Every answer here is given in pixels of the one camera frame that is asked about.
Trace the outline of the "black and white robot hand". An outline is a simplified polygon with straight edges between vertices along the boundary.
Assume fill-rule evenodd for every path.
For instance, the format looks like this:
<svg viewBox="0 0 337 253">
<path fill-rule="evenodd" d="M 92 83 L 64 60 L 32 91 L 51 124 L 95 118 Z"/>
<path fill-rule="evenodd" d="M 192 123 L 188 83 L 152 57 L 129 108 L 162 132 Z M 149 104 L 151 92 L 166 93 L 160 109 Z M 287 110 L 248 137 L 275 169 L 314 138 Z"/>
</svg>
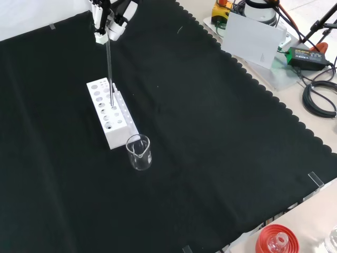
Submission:
<svg viewBox="0 0 337 253">
<path fill-rule="evenodd" d="M 105 44 L 117 41 L 136 13 L 141 1 L 136 0 L 90 0 L 95 28 L 95 40 Z"/>
</svg>

